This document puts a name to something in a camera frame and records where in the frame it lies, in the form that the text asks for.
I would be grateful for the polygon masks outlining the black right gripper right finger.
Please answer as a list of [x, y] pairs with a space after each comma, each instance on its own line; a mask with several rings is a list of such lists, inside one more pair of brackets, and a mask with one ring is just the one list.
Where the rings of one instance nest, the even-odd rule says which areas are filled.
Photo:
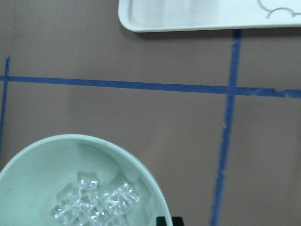
[[176, 216], [172, 217], [173, 226], [184, 226], [184, 221], [182, 217]]

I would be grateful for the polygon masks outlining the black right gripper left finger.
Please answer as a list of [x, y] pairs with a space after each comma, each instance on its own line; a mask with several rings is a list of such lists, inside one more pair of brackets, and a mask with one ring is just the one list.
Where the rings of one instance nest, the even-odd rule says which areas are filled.
[[159, 216], [156, 218], [156, 226], [167, 226], [166, 217]]

